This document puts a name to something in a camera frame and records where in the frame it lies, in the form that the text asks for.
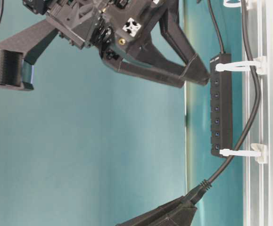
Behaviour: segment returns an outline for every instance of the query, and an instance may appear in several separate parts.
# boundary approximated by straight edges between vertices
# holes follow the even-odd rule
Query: black usb hub
[[[217,157],[221,149],[232,149],[232,73],[217,72],[217,64],[231,63],[230,54],[219,54],[210,61],[211,70],[211,153]]]

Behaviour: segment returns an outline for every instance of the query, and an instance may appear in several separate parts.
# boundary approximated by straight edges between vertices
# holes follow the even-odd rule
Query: white bracket
[[[267,74],[267,57],[261,56],[255,58],[254,61],[239,61],[229,64],[217,64],[216,71],[224,72],[249,72],[250,66],[255,66],[257,74],[266,75]]]
[[[230,155],[234,156],[245,156],[245,157],[254,157],[259,164],[268,163],[268,148],[263,144],[251,144],[250,145],[253,151],[232,151],[230,149],[220,150],[220,154],[228,157]]]

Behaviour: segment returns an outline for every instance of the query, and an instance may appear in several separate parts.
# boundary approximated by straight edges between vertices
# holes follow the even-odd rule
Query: teal backdrop
[[[44,18],[5,2],[0,41]],[[0,89],[0,226],[112,226],[185,193],[183,89],[116,74],[59,37],[34,87]]]
[[[232,61],[242,60],[241,10],[225,8],[223,0],[212,0],[212,7],[221,31],[225,51]],[[185,27],[190,42],[198,51],[207,68],[209,60],[219,54],[220,48],[207,0],[196,4],[185,0]],[[242,131],[242,77],[232,75],[233,141]],[[223,159],[210,155],[210,85],[187,86],[187,171],[188,188],[207,179]],[[213,187],[197,204],[193,226],[243,225],[242,158],[235,158],[228,169],[213,183]]]

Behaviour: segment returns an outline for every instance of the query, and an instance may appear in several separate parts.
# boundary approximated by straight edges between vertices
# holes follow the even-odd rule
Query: cable connector
[[[250,66],[256,67],[256,72],[259,75],[266,75],[267,74],[267,57],[261,56],[255,58],[253,61],[239,61],[233,62],[229,64],[217,64],[216,71],[224,72],[249,72]]]
[[[186,201],[190,201],[194,205],[200,201],[200,199],[204,196],[204,194],[212,187],[211,183],[207,180],[204,180],[198,185],[197,187],[193,188],[192,190],[187,193],[187,195],[182,200],[183,203]]]

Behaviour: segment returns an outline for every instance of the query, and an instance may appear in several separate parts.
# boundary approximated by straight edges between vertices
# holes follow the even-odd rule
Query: cable tie
[[[268,163],[268,148],[263,144],[251,144],[253,151],[233,151],[230,149],[221,149],[220,154],[228,157],[230,155],[243,156],[243,157],[254,157],[256,162],[259,164]]]
[[[256,72],[259,75],[266,75],[267,74],[267,57],[261,56],[255,58],[254,61],[239,61],[233,62],[229,64],[217,64],[216,71],[224,72],[249,72],[250,66],[256,67]]]
[[[239,2],[236,2],[236,3],[230,3],[229,1],[231,1],[231,0],[223,0],[223,5],[225,7],[228,7],[228,8],[241,7],[241,1],[240,0],[239,0]]]

